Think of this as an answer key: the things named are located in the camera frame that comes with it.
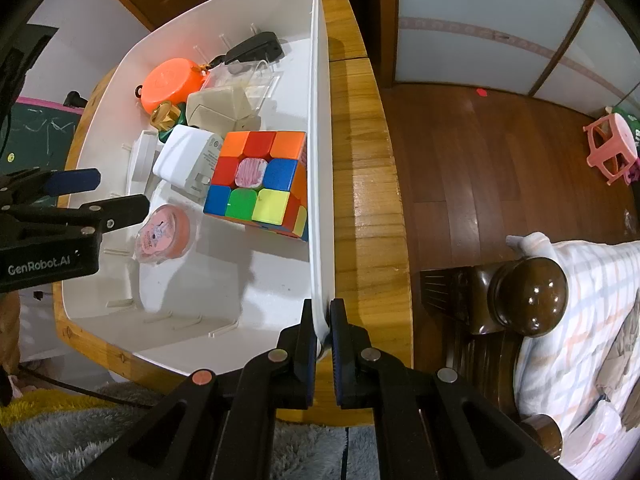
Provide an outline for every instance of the rubik's cube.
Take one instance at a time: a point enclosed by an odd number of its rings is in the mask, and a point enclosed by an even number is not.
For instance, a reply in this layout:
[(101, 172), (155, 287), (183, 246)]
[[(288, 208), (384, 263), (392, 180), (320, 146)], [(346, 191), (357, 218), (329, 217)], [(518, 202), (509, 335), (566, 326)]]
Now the rubik's cube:
[(204, 212), (308, 241), (305, 132), (229, 132)]

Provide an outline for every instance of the orange lid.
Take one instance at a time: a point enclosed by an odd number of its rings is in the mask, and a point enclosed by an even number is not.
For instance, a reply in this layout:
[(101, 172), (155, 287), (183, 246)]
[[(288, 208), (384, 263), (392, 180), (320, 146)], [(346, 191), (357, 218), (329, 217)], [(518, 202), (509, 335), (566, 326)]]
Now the orange lid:
[(147, 113), (153, 112), (162, 101), (177, 105), (187, 101), (189, 94), (200, 90), (204, 76), (200, 67), (181, 57), (169, 59), (146, 76), (140, 100)]

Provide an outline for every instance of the white plastic storage box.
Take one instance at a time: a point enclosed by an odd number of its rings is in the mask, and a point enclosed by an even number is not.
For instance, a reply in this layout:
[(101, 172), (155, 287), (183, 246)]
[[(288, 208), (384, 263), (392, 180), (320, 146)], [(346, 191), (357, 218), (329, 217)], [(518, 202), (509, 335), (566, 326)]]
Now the white plastic storage box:
[(209, 0), (153, 31), (125, 56), (89, 127), (78, 168), (102, 173), (97, 190), (72, 195), (70, 207), (126, 193), (129, 150), (149, 129), (134, 90), (172, 57), (208, 62), (228, 44), (271, 30), (284, 57), (260, 109), (262, 130), (308, 133), (308, 244), (204, 216), (202, 206), (166, 182), (150, 181), (151, 211), (188, 207), (189, 251), (158, 266), (132, 259), (142, 224), (106, 234), (100, 270), (63, 282), (66, 314), (99, 338), (162, 367), (223, 373), (276, 345), (300, 322), (312, 298), (320, 340), (334, 296), (334, 197), (326, 25), (321, 0)]

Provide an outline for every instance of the brown floorboard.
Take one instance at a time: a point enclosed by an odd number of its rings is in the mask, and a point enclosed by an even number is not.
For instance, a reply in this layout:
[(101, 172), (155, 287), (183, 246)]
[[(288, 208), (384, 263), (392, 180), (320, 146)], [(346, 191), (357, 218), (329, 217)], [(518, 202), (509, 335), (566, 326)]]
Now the brown floorboard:
[(439, 313), (422, 306), (421, 269), (514, 257), (506, 235), (553, 242), (635, 239), (622, 179), (586, 164), (592, 119), (532, 98), (473, 88), (401, 84), (381, 90), (398, 166), (414, 300), (415, 366), (444, 364)]

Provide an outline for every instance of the gold object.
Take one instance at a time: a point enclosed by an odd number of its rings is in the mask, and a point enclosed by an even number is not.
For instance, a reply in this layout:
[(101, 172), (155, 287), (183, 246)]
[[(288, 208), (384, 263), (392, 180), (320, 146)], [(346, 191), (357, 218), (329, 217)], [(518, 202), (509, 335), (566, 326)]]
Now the gold object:
[(159, 132), (166, 132), (175, 126), (180, 118), (180, 108), (171, 104), (171, 101), (162, 101), (158, 107), (151, 112), (151, 125)]

